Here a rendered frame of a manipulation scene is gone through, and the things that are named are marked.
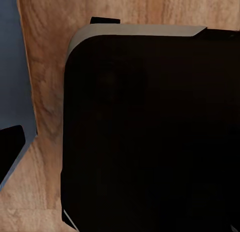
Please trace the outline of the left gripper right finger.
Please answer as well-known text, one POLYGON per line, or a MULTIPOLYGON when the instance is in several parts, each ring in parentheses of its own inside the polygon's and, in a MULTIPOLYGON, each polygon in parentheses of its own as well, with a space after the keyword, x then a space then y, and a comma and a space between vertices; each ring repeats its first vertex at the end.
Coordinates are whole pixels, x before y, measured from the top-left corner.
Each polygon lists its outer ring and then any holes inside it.
POLYGON ((225 135, 225 144, 240 164, 240 127, 229 125, 225 135))

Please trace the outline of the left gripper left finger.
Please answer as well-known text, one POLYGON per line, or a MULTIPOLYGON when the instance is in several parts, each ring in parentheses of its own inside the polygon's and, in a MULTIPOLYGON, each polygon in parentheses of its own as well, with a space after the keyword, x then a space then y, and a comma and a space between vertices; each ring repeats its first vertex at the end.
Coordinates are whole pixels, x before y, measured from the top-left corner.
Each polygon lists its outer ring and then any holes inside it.
POLYGON ((0 184, 26 143, 21 125, 0 130, 0 184))

